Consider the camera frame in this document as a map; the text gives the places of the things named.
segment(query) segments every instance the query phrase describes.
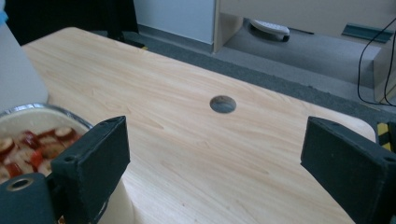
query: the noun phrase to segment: apple slice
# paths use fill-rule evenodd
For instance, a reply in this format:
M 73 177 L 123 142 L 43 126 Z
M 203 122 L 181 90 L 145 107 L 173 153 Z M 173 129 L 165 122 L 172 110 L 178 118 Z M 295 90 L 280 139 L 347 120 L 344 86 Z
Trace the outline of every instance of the apple slice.
M 65 150 L 65 147 L 62 143 L 49 143 L 38 148 L 37 150 L 40 150 L 43 158 L 53 159 L 61 154 Z
M 15 142 L 11 137 L 0 139 L 0 155 L 8 154 L 15 147 Z
M 76 131 L 70 127 L 62 127 L 55 130 L 55 136 L 59 141 L 67 141 L 76 135 Z

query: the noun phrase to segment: sliced fruit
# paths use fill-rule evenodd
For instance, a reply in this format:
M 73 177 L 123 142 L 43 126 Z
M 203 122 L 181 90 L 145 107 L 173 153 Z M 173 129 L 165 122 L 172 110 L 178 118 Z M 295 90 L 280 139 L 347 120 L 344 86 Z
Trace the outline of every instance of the sliced fruit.
M 20 166 L 16 162 L 7 164 L 7 165 L 5 165 L 5 167 L 9 173 L 10 178 L 23 174 Z
M 50 168 L 50 160 L 43 160 L 43 162 L 38 166 L 37 171 L 44 176 L 49 175 L 52 172 L 52 169 Z
M 20 134 L 18 139 L 22 144 L 25 144 L 30 148 L 36 149 L 40 147 L 40 142 L 38 141 L 37 135 L 30 131 L 23 132 L 22 134 Z
M 53 159 L 61 154 L 65 150 L 65 147 L 61 143 L 49 143 L 40 147 L 38 150 L 40 150 L 43 158 Z
M 30 163 L 38 169 L 40 166 L 41 162 L 43 162 L 43 155 L 41 154 L 40 150 L 35 150 L 35 152 L 31 155 L 30 157 Z
M 76 131 L 71 127 L 62 127 L 55 130 L 55 136 L 60 141 L 66 141 L 72 139 L 76 135 Z
M 11 137 L 0 139 L 0 155 L 7 154 L 15 147 L 15 142 Z

